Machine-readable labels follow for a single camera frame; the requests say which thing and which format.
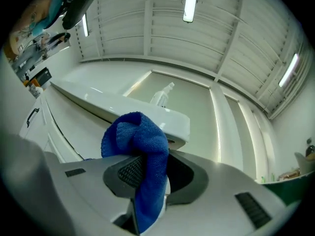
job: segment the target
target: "vr headset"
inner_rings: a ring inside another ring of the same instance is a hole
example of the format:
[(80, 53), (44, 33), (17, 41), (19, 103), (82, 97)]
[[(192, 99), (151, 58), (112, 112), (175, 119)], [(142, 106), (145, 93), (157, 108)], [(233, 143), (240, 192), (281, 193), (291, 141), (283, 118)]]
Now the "vr headset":
[(73, 28), (81, 21), (83, 15), (87, 12), (93, 1), (94, 0), (63, 0), (63, 4), (56, 14), (56, 17), (45, 29), (49, 28), (60, 15), (65, 13), (63, 18), (63, 28), (65, 30)]

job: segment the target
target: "white spray bottle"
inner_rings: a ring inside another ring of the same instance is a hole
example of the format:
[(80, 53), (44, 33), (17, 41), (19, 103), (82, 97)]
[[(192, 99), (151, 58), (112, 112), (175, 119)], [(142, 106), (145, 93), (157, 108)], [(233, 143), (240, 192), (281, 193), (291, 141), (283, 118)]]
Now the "white spray bottle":
[(162, 91), (156, 92), (150, 103), (165, 108), (168, 101), (168, 93), (174, 86), (175, 84), (171, 82), (167, 87), (163, 88)]

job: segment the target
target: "cabinet handle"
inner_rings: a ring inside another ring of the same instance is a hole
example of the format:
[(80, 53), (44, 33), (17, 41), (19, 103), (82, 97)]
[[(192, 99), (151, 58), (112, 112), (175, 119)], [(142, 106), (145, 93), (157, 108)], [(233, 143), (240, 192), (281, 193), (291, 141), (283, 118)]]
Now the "cabinet handle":
[(32, 117), (32, 115), (34, 114), (34, 112), (38, 113), (39, 108), (34, 108), (33, 111), (31, 112), (30, 116), (28, 117), (28, 120), (26, 121), (28, 127), (30, 125), (30, 118)]

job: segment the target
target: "white ceiling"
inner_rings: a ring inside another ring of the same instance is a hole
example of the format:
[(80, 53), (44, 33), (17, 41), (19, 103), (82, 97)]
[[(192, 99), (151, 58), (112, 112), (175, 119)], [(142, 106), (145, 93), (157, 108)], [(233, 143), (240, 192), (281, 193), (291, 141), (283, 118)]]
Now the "white ceiling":
[[(76, 27), (82, 60), (148, 59), (181, 65), (231, 85), (275, 117), (314, 61), (300, 24), (281, 0), (198, 0), (193, 23), (185, 0), (95, 0), (90, 35)], [(295, 75), (280, 88), (293, 54)]]

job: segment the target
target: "white chair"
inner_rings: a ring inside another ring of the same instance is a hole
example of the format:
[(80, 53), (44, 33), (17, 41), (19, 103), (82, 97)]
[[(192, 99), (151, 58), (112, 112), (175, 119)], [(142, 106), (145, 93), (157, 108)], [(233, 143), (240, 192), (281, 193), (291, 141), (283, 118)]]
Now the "white chair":
[(295, 152), (294, 155), (300, 167), (301, 175), (315, 171), (315, 160), (308, 160), (305, 156), (298, 152)]

